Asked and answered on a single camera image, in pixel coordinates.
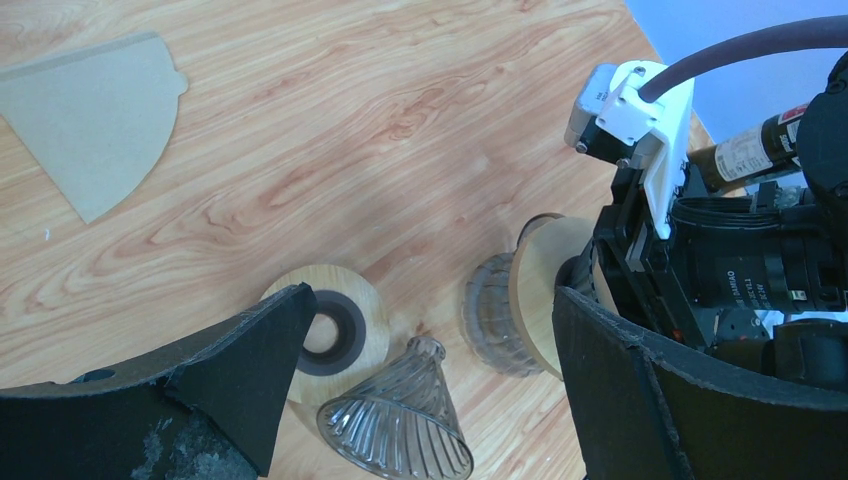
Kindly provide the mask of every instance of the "ribbed glass cone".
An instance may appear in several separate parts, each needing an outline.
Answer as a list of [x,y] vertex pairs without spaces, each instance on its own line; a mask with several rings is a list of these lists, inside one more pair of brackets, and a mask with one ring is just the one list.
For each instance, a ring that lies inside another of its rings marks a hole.
[[319,409],[321,436],[383,478],[468,478],[474,460],[442,374],[444,358],[438,341],[413,338],[403,355]]

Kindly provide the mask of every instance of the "brown bottle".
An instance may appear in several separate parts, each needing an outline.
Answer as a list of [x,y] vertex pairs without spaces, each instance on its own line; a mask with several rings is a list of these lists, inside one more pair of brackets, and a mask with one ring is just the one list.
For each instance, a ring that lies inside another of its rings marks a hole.
[[798,125],[807,109],[800,105],[775,115],[718,145],[689,153],[707,189],[724,194],[801,170],[795,153]]

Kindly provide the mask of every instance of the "white bracket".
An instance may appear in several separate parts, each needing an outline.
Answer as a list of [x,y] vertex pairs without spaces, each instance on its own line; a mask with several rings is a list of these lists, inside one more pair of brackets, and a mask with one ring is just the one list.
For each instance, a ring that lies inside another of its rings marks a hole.
[[663,240],[671,236],[668,212],[675,191],[686,180],[684,169],[689,161],[686,149],[695,91],[695,80],[690,79],[654,103],[639,98],[639,88],[665,69],[665,65],[649,61],[632,61],[619,66],[610,81],[610,94],[595,119],[599,128],[625,145],[633,145],[645,135],[659,140],[661,145],[645,155],[640,168],[646,170],[643,185],[654,229]]

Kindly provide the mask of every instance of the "gray cable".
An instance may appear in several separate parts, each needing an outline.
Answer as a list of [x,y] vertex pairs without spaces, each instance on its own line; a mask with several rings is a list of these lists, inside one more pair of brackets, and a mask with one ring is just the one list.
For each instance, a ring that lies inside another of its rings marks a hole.
[[639,89],[639,97],[652,103],[677,85],[710,70],[775,53],[814,48],[848,48],[848,15],[785,23],[717,43],[660,72]]

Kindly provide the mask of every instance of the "red label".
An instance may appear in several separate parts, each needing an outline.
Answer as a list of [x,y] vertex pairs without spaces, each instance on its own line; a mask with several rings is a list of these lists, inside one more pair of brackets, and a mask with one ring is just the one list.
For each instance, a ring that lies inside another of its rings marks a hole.
[[794,119],[800,117],[801,115],[804,114],[804,112],[807,111],[807,105],[809,105],[809,104],[805,103],[803,105],[798,105],[797,107],[793,108],[792,110],[787,111],[786,113],[781,115],[780,118],[777,119],[777,124],[780,125],[781,123],[786,123],[790,120],[794,120]]

